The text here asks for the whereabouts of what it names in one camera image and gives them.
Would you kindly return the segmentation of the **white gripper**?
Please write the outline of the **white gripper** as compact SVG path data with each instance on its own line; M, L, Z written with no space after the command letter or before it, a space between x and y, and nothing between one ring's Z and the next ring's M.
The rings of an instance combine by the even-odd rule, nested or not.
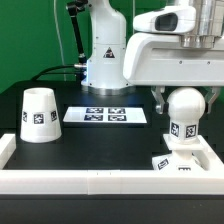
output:
M212 49L182 48L177 35L134 34L126 48L123 75L140 86L153 86L156 112L168 112L164 86L224 86L224 38ZM206 113L219 97L220 87L206 87Z

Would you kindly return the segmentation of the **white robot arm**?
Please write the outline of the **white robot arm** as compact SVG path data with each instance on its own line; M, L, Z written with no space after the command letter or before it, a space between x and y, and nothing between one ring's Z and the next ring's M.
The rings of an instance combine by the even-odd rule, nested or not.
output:
M163 113L168 86L205 86L211 106L224 87L224 0L174 0L171 6L137 15L135 34L109 0L89 0L92 55L85 90L117 95L149 86Z

